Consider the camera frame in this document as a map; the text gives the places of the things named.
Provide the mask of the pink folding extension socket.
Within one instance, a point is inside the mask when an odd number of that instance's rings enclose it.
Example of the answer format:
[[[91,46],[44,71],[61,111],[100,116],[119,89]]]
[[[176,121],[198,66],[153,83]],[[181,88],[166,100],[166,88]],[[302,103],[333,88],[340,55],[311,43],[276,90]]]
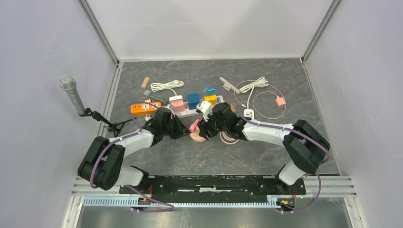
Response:
[[[190,130],[190,132],[191,133],[199,133],[200,132],[200,129],[199,129],[199,127],[198,127],[198,123],[200,122],[201,120],[200,119],[196,119],[194,122],[193,122],[193,124],[190,126],[190,128],[189,128],[189,130]]]

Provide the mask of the round pink socket base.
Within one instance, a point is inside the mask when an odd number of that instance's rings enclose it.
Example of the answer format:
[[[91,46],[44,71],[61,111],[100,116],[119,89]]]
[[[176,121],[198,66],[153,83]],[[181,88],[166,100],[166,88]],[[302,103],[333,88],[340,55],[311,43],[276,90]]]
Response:
[[[199,134],[197,132],[192,132],[189,136],[194,142],[197,142],[197,143],[202,143],[202,142],[206,141],[206,139],[202,136],[199,136]]]

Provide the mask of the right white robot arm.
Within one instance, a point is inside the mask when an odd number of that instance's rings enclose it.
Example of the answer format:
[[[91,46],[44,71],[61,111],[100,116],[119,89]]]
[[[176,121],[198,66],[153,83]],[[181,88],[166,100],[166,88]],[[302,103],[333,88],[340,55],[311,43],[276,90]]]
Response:
[[[320,165],[330,160],[328,141],[305,120],[291,124],[260,122],[238,116],[226,102],[212,105],[203,101],[196,108],[203,115],[198,122],[199,135],[207,140],[225,133],[234,140],[266,142],[287,151],[291,160],[274,181],[276,191],[281,194],[292,190],[298,179],[316,174]]]

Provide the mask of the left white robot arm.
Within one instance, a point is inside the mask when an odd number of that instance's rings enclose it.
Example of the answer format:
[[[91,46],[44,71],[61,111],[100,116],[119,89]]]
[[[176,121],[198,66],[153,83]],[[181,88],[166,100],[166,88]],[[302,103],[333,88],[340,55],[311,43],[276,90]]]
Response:
[[[155,146],[165,136],[179,139],[190,130],[168,108],[158,108],[154,117],[133,133],[120,137],[96,137],[87,150],[77,174],[93,189],[109,190],[115,185],[131,185],[137,193],[149,189],[146,172],[133,167],[124,168],[123,160],[139,150]]]

